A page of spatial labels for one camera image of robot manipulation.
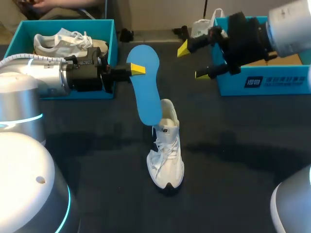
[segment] shoe tongue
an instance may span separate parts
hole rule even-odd
[[[157,138],[167,144],[172,144],[178,135],[178,126],[157,125],[155,127]]]

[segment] teal shoe box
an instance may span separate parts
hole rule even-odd
[[[99,20],[38,20],[38,21],[23,21],[20,23],[12,42],[5,54],[5,57],[18,53],[33,53],[34,52],[34,36],[41,34],[44,36],[55,35],[61,28],[68,31],[77,31],[84,34],[84,31],[92,39],[104,40],[109,43],[108,62],[115,66],[118,59],[118,41],[114,20],[99,19]],[[76,92],[72,91],[69,96],[57,97],[53,99],[112,99],[113,94],[105,91],[92,92]]]
[[[257,19],[260,23],[267,21],[267,17]],[[214,25],[227,31],[228,18],[216,18]],[[222,96],[310,94],[307,79],[311,51],[300,53],[299,58],[303,65],[242,66],[240,74],[220,75],[217,77],[220,93]],[[214,65],[225,63],[218,45],[212,49],[212,59]]]

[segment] blue insole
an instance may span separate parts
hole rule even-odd
[[[156,86],[159,57],[153,48],[138,45],[128,54],[126,62],[146,67],[146,74],[131,76],[139,118],[145,125],[156,125],[162,118],[160,96]]]

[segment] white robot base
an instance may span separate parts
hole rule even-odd
[[[21,133],[0,133],[0,232],[77,233],[75,198],[50,153]]]
[[[311,166],[295,173],[274,190],[270,211],[277,233],[311,232]]]

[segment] cable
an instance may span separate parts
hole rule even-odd
[[[205,0],[204,12],[203,12],[203,19],[205,19],[205,15],[206,15],[206,8],[207,8],[207,0]]]
[[[30,58],[30,59],[36,59],[36,60],[42,60],[42,61],[49,61],[49,62],[66,63],[66,60],[60,57],[45,57],[45,56],[39,56],[39,55],[34,55],[34,54],[28,54],[28,53],[20,53],[20,54],[15,54],[7,58],[4,58],[2,61],[0,61],[0,67],[4,66],[9,61],[20,59],[20,58]]]

